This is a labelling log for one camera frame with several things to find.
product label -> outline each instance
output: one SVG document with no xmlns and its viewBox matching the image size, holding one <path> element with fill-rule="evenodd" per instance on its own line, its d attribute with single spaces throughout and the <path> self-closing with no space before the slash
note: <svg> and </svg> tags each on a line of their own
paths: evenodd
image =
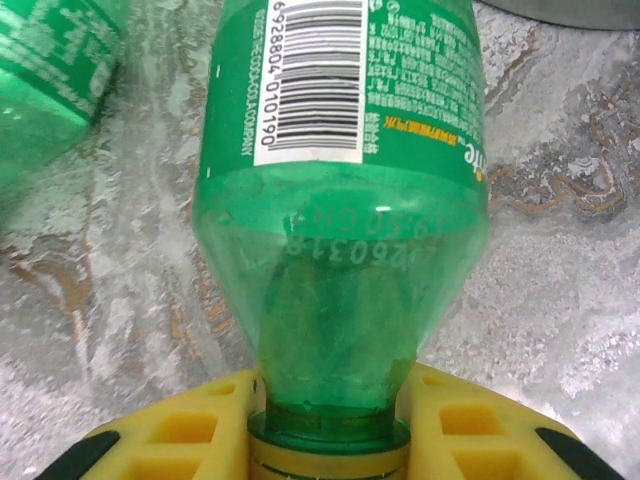
<svg viewBox="0 0 640 480">
<path fill-rule="evenodd" d="M 203 158 L 209 136 L 215 148 L 212 175 L 320 160 L 486 190 L 469 0 L 254 0 L 225 18 L 203 142 Z"/>
<path fill-rule="evenodd" d="M 109 80 L 120 36 L 93 0 L 4 0 L 0 68 L 89 118 Z"/>
</svg>

printed numbers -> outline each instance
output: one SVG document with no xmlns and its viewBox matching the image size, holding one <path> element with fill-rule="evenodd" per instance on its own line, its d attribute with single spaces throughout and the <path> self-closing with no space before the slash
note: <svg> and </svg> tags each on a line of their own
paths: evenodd
<svg viewBox="0 0 640 480">
<path fill-rule="evenodd" d="M 293 234 L 287 239 L 285 251 L 294 257 L 309 255 L 314 261 L 325 259 L 329 263 L 354 266 L 389 265 L 403 271 L 420 260 L 420 248 L 411 241 L 327 240 Z"/>
<path fill-rule="evenodd" d="M 276 2 L 273 4 L 271 14 L 273 25 L 269 32 L 269 40 L 265 46 L 266 69 L 269 75 L 275 75 L 282 70 L 282 51 L 284 49 L 284 22 L 286 17 L 282 13 L 285 7 L 284 2 Z M 280 81 L 275 78 L 264 86 L 263 95 L 265 113 L 262 121 L 262 138 L 260 143 L 265 147 L 273 145 L 276 142 L 276 125 L 278 123 L 278 110 L 280 108 Z"/>
</svg>

bottle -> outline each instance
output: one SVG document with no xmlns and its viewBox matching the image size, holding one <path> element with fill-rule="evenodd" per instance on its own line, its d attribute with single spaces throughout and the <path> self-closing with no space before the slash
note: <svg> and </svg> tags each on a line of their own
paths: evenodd
<svg viewBox="0 0 640 480">
<path fill-rule="evenodd" d="M 114 67 L 128 0 L 3 0 L 0 188 L 86 133 Z"/>
<path fill-rule="evenodd" d="M 255 465 L 406 448 L 398 389 L 488 240 L 483 88 L 469 0 L 227 0 L 193 218 L 264 377 Z"/>
</svg>

bottle neck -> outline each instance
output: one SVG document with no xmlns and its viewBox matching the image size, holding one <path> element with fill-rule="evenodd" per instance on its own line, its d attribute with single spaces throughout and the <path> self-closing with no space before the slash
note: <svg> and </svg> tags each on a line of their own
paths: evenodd
<svg viewBox="0 0 640 480">
<path fill-rule="evenodd" d="M 278 405 L 267 400 L 265 429 L 322 443 L 371 442 L 391 438 L 395 405 L 362 409 L 313 405 Z"/>
</svg>

yellow bracket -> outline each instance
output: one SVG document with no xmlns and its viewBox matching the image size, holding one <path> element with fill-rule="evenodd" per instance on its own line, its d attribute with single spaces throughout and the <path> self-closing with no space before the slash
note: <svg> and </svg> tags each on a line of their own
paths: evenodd
<svg viewBox="0 0 640 480">
<path fill-rule="evenodd" d="M 81 478 L 246 480 L 255 461 L 247 418 L 264 401 L 259 373 L 245 370 L 114 420 L 88 436 L 117 431 L 120 439 Z M 580 479 L 536 433 L 575 438 L 565 426 L 424 365 L 403 385 L 397 416 L 411 425 L 406 480 Z M 340 478 L 353 480 L 332 480 Z"/>
</svg>

